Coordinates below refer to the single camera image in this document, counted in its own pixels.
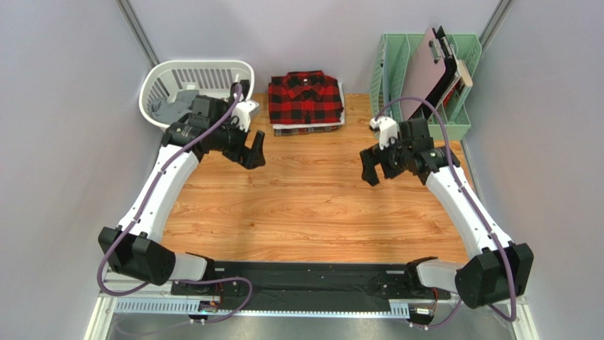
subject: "red and black checkered shirt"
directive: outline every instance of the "red and black checkered shirt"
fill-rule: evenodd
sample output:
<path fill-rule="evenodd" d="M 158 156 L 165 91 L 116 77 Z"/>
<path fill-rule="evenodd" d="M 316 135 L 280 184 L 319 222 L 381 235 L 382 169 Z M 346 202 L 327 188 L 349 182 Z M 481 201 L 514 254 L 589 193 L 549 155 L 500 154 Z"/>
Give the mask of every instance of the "red and black checkered shirt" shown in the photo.
<path fill-rule="evenodd" d="M 322 71 L 289 72 L 271 78 L 271 124 L 338 123 L 342 109 L 337 80 Z"/>

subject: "gray wall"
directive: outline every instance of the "gray wall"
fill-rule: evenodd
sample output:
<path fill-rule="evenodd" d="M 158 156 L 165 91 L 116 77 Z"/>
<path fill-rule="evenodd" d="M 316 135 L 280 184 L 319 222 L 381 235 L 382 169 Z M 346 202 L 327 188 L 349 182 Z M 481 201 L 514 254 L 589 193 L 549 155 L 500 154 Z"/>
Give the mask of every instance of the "gray wall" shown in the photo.
<path fill-rule="evenodd" d="M 240 59 L 270 76 L 322 69 L 369 90 L 379 37 L 443 25 L 480 34 L 498 0 L 131 0 L 160 60 Z"/>
<path fill-rule="evenodd" d="M 96 243 L 134 201 L 160 132 L 148 65 L 113 1 L 0 4 L 0 339 L 81 339 Z"/>
<path fill-rule="evenodd" d="M 541 339 L 602 339 L 602 17 L 601 0 L 516 1 L 467 104 L 486 207 L 535 253 Z"/>

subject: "plastic basket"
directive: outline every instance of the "plastic basket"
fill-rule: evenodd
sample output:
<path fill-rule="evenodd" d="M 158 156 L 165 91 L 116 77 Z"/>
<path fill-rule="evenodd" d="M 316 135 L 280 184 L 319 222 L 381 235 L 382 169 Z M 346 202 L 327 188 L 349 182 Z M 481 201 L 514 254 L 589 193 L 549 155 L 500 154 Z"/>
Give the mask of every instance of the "plastic basket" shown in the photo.
<path fill-rule="evenodd" d="M 228 98 L 230 86 L 236 81 L 250 81 L 250 92 L 246 99 L 252 98 L 254 91 L 254 69 L 239 60 L 172 60 L 153 67 L 147 75 L 138 97 L 142 116 L 149 123 L 165 130 L 168 124 L 160 123 L 151 116 L 151 102 L 166 98 L 174 102 L 181 90 L 199 90 L 199 94 L 214 98 Z"/>
<path fill-rule="evenodd" d="M 403 34 L 403 33 L 388 33 L 381 36 L 378 55 L 374 65 L 374 73 L 369 86 L 369 100 L 371 101 L 371 114 L 373 116 L 384 107 L 384 86 L 381 80 L 388 77 L 389 97 L 396 99 L 401 96 L 407 63 L 409 58 L 415 52 L 415 49 L 421 43 L 423 34 Z M 474 34 L 452 34 L 447 38 L 453 46 L 457 58 L 464 60 L 470 75 L 474 75 L 478 66 L 482 46 L 478 37 Z M 388 70 L 388 74 L 384 74 L 381 63 L 386 60 L 388 66 L 384 67 Z M 449 116 L 442 106 L 437 108 L 441 116 L 445 120 L 447 135 L 451 140 L 460 140 L 471 127 L 470 119 L 465 107 L 459 112 L 459 115 L 452 121 L 449 121 Z M 398 105 L 391 106 L 391 117 L 400 122 L 402 121 L 401 108 Z M 438 123 L 432 118 L 428 120 L 430 135 L 436 140 L 442 140 L 442 131 Z"/>

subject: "stack of folded clothes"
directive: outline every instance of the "stack of folded clothes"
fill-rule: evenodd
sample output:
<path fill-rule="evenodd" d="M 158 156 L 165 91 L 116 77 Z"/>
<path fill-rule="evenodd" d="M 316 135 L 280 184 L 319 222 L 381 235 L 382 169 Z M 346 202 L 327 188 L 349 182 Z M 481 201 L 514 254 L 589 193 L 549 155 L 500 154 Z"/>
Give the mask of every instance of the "stack of folded clothes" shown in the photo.
<path fill-rule="evenodd" d="M 342 83 L 322 71 L 289 72 L 269 84 L 269 117 L 276 136 L 340 129 L 344 119 Z"/>

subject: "wooden tabletop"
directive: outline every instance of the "wooden tabletop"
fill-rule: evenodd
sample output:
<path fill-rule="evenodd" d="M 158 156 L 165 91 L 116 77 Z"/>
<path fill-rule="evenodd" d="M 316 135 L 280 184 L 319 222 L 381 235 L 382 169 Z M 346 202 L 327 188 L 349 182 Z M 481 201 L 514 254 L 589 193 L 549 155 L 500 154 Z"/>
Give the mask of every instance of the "wooden tabletop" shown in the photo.
<path fill-rule="evenodd" d="M 273 136 L 266 95 L 254 100 L 262 112 L 248 144 L 255 130 L 266 132 L 267 165 L 245 170 L 206 155 L 172 209 L 164 246 L 215 260 L 467 262 L 457 230 L 417 177 L 406 172 L 373 188 L 361 180 L 359 152 L 376 143 L 367 95 L 345 96 L 342 129 L 290 137 Z M 460 143 L 452 149 L 469 177 Z"/>

